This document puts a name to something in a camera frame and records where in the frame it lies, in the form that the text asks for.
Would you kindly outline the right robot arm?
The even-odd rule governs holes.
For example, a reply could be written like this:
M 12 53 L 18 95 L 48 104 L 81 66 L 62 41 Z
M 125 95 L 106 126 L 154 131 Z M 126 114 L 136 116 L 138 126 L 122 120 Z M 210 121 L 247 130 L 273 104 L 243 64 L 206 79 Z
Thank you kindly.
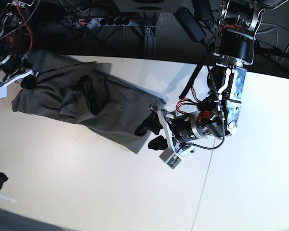
M 8 86 L 18 83 L 34 88 L 38 72 L 27 63 L 33 47 L 29 21 L 35 14 L 38 0 L 0 0 L 0 98 L 7 96 Z

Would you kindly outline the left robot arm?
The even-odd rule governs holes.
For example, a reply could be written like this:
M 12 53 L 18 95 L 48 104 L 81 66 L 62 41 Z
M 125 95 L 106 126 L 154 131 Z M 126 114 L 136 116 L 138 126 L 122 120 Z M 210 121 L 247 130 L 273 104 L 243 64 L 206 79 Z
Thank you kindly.
M 147 131 L 157 134 L 148 147 L 161 150 L 160 158 L 171 168 L 181 162 L 182 156 L 195 148 L 195 140 L 213 136 L 224 141 L 237 130 L 246 66 L 254 61 L 260 49 L 256 35 L 266 10 L 274 10 L 282 0 L 223 0 L 217 17 L 214 42 L 207 44 L 207 54 L 217 56 L 214 67 L 208 68 L 209 92 L 205 99 L 187 98 L 195 93 L 194 82 L 206 56 L 194 69 L 179 97 L 174 111 L 150 106 L 151 114 L 136 129 L 142 136 Z

